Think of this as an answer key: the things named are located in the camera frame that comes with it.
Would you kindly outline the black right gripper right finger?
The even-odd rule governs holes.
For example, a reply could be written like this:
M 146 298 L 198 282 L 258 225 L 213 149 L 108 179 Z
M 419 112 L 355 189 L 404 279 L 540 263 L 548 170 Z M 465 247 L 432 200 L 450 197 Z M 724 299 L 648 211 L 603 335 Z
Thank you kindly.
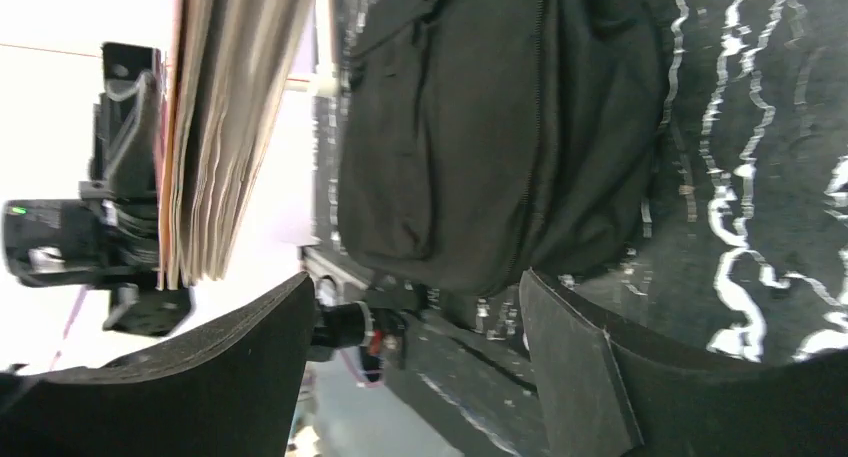
M 843 456 L 847 355 L 768 366 L 684 345 L 533 271 L 519 297 L 556 456 Z

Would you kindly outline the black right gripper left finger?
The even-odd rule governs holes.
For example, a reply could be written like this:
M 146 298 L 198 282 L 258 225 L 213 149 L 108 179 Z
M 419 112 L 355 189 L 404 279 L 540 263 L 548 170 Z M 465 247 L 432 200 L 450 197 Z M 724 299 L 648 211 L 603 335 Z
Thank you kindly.
M 1 378 L 5 456 L 281 456 L 314 319 L 299 273 L 116 367 Z

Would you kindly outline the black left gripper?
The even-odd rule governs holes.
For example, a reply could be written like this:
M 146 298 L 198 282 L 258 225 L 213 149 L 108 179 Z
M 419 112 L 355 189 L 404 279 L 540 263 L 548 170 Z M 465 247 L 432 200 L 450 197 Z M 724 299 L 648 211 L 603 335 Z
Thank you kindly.
M 104 89 L 93 110 L 93 153 L 76 199 L 3 206 L 6 267 L 33 288 L 81 285 L 109 293 L 106 331 L 164 337 L 192 312 L 185 287 L 159 290 L 155 146 L 160 50 L 106 42 Z

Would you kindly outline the pink red cover book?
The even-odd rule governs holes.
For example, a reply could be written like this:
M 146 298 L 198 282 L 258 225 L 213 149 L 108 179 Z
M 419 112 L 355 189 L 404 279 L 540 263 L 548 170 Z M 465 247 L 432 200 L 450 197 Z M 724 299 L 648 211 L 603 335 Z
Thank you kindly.
M 158 286 L 226 274 L 313 0 L 169 0 Z

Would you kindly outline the black student backpack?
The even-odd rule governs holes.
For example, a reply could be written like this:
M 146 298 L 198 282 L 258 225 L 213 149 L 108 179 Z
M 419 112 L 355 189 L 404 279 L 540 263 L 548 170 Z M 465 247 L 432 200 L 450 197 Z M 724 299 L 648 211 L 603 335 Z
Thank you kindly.
M 337 228 L 358 264 L 487 295 L 622 253 L 667 93 L 645 0 L 378 0 L 350 64 Z

